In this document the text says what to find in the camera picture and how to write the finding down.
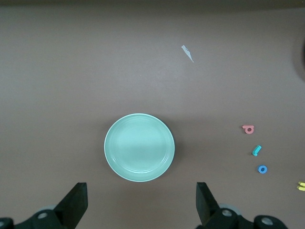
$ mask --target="brown table surface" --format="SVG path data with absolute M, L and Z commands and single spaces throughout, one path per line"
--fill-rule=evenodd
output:
M 22 222 L 87 182 L 78 229 L 193 229 L 204 181 L 250 221 L 303 228 L 304 34 L 304 8 L 0 7 L 0 217 Z M 132 113 L 175 138 L 172 165 L 150 182 L 124 180 L 104 156 L 108 129 Z

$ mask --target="plate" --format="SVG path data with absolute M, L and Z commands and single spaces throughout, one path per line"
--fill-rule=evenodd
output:
M 130 114 L 116 121 L 104 143 L 108 164 L 119 176 L 145 182 L 161 176 L 175 152 L 173 135 L 158 118 Z

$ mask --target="small white debris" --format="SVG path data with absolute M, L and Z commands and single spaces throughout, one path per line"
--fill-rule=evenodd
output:
M 185 45 L 181 46 L 181 48 L 184 50 L 185 54 L 188 55 L 188 57 L 191 59 L 191 61 L 194 63 L 190 51 L 185 47 Z

